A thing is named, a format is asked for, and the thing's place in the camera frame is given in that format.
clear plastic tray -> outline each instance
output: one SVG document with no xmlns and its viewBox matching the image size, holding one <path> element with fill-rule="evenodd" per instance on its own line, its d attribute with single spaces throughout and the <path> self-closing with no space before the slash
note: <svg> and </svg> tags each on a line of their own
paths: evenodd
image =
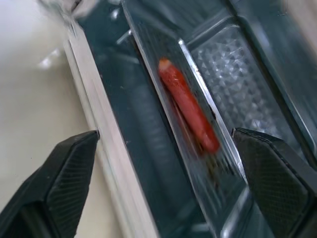
<svg viewBox="0 0 317 238">
<path fill-rule="evenodd" d="M 252 200 L 229 131 L 184 42 L 168 28 L 157 29 L 144 22 L 137 14 L 129 11 L 129 4 L 128 1 L 123 2 L 128 23 L 171 125 L 209 229 L 214 237 L 234 237 L 243 228 Z M 179 119 L 174 103 L 158 76 L 158 61 L 161 57 L 169 58 L 182 71 L 192 93 L 213 125 L 223 145 L 216 155 L 202 157 L 193 149 L 186 127 Z"/>
<path fill-rule="evenodd" d="M 110 17 L 114 12 L 116 19 Z M 79 22 L 153 217 L 153 226 L 162 238 L 210 238 L 207 229 L 199 229 L 206 220 L 122 9 L 103 1 L 93 14 Z"/>
<path fill-rule="evenodd" d="M 209 27 L 189 48 L 229 131 L 242 127 L 281 138 L 303 157 L 240 27 L 231 17 Z"/>
</svg>

hot dog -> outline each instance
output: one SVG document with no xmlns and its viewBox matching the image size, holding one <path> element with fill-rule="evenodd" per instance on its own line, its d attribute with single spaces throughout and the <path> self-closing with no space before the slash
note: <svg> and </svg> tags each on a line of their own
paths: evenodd
<svg viewBox="0 0 317 238">
<path fill-rule="evenodd" d="M 183 74 L 166 58 L 160 59 L 158 72 L 203 148 L 210 153 L 217 152 L 220 147 L 219 141 Z"/>
</svg>

